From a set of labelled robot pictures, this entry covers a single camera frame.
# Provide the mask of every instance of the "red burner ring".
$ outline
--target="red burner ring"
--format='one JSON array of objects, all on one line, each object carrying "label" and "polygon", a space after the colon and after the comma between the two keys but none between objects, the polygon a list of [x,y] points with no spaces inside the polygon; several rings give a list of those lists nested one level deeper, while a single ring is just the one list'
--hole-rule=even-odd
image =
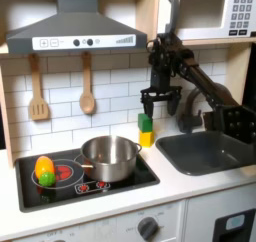
[{"label": "red burner ring", "polygon": [[102,188],[104,188],[105,186],[106,186],[106,183],[105,183],[105,182],[98,182],[98,183],[97,183],[97,187],[98,187],[98,188],[101,188],[101,189],[102,189]]},{"label": "red burner ring", "polygon": [[56,181],[65,181],[69,179],[72,176],[72,168],[69,166],[56,166],[55,167],[55,175],[56,175]]},{"label": "red burner ring", "polygon": [[80,187],[80,190],[81,191],[87,191],[89,189],[89,187],[87,186],[87,185],[82,185],[81,187]]}]

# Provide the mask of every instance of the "white countertop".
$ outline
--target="white countertop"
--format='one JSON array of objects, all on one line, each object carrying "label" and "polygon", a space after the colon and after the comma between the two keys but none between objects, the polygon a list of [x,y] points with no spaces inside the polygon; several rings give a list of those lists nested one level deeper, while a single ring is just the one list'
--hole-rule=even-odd
[{"label": "white countertop", "polygon": [[158,185],[22,213],[19,210],[15,170],[9,169],[6,151],[2,151],[0,241],[256,182],[256,166],[193,177],[178,172],[155,146],[143,149],[141,155],[159,177]]}]

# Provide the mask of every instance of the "microwave control panel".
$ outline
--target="microwave control panel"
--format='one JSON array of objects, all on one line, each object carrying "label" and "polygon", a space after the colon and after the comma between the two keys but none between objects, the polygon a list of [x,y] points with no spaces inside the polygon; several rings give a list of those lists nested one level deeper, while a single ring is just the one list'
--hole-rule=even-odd
[{"label": "microwave control panel", "polygon": [[252,25],[254,1],[256,0],[233,0],[229,36],[251,36],[248,29]]}]

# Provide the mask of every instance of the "yellow block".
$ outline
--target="yellow block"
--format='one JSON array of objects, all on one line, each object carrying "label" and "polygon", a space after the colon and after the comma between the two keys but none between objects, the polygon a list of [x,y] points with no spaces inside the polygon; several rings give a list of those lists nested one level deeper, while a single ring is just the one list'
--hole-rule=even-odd
[{"label": "yellow block", "polygon": [[140,145],[149,148],[154,144],[154,132],[142,133],[140,131]]}]

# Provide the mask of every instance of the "stainless steel pot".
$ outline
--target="stainless steel pot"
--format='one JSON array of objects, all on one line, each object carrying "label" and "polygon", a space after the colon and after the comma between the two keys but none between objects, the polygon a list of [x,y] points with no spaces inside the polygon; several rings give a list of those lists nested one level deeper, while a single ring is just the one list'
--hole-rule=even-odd
[{"label": "stainless steel pot", "polygon": [[142,147],[126,138],[102,136],[94,138],[81,148],[85,173],[93,180],[117,182],[132,174]]}]

